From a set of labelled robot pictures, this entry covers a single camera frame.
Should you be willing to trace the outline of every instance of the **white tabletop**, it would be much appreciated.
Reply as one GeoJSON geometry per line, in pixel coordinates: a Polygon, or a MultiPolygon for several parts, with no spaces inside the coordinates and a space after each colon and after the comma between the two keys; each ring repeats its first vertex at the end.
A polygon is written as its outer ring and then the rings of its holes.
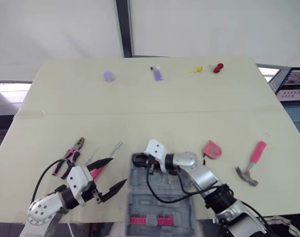
{"type": "MultiPolygon", "coordinates": [[[[0,147],[0,222],[24,222],[42,171],[80,138],[85,138],[77,164],[92,154],[105,158],[121,140],[103,174],[96,180],[107,192],[129,174],[130,155],[144,151],[151,138],[171,152],[201,149],[213,140],[222,148],[206,165],[239,198],[262,215],[300,213],[300,135],[250,58],[136,58],[49,61],[34,80],[22,108],[0,147]],[[224,63],[219,74],[208,65],[224,63]],[[156,82],[150,66],[160,65],[156,82]],[[198,66],[204,71],[187,74],[198,66]],[[116,80],[103,81],[112,71],[116,80]],[[235,173],[246,168],[257,142],[267,147],[252,171],[251,187],[235,173]]],[[[63,184],[48,173],[37,197],[63,184]]],[[[105,203],[93,200],[77,207],[62,222],[124,221],[125,185],[105,203]]],[[[212,218],[195,197],[197,219],[212,218]]]]}

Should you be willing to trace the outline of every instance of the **pliers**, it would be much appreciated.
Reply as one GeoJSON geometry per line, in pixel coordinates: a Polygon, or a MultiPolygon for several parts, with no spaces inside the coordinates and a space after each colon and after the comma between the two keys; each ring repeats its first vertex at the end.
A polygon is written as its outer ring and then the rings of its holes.
{"type": "MultiPolygon", "coordinates": [[[[65,161],[67,162],[71,162],[73,164],[75,164],[76,160],[79,158],[80,156],[80,149],[81,147],[83,146],[83,143],[84,143],[84,138],[81,137],[79,140],[77,140],[77,142],[75,143],[75,145],[71,148],[71,149],[68,149],[66,154],[64,155],[62,161],[58,162],[55,170],[53,171],[52,175],[57,175],[57,173],[59,172],[61,166],[63,165],[63,163],[65,161]]],[[[65,179],[68,174],[70,173],[70,170],[72,169],[72,165],[68,165],[68,169],[66,170],[66,172],[61,176],[62,179],[65,179]]]]}

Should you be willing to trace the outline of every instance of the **robotic arm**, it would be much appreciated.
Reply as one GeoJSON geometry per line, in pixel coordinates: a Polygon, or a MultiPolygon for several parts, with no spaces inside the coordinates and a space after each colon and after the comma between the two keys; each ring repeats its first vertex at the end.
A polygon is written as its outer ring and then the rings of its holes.
{"type": "Polygon", "coordinates": [[[53,237],[60,219],[76,206],[95,198],[98,203],[105,202],[118,193],[126,182],[122,180],[103,195],[98,192],[90,171],[105,166],[113,158],[98,160],[86,167],[71,169],[66,185],[58,187],[54,193],[35,200],[28,209],[27,221],[19,237],[53,237]]]}
{"type": "Polygon", "coordinates": [[[198,191],[218,186],[200,195],[205,200],[206,207],[212,208],[216,218],[230,231],[231,236],[255,237],[267,233],[265,226],[230,193],[227,184],[222,184],[219,178],[202,164],[196,154],[192,152],[171,154],[154,139],[149,141],[145,154],[159,163],[163,173],[174,171],[179,167],[181,171],[187,173],[198,191]]]}

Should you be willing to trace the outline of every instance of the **red push pin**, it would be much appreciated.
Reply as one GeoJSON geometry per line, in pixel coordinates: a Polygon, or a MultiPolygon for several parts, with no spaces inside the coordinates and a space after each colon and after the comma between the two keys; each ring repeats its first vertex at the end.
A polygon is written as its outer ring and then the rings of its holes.
{"type": "Polygon", "coordinates": [[[224,64],[223,64],[223,63],[219,63],[219,64],[217,64],[216,67],[215,67],[215,66],[212,66],[212,65],[209,65],[209,67],[210,67],[211,69],[213,69],[213,72],[214,72],[214,73],[218,73],[218,72],[220,72],[221,68],[224,67],[224,64]]]}

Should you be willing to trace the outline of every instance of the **white wall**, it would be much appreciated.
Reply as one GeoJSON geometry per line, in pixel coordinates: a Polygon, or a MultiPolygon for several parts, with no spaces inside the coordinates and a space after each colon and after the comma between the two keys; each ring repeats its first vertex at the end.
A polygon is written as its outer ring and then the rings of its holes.
{"type": "Polygon", "coordinates": [[[135,55],[300,67],[300,0],[130,0],[135,55]]]}
{"type": "Polygon", "coordinates": [[[0,80],[33,80],[45,59],[122,57],[113,0],[0,0],[0,80]]]}

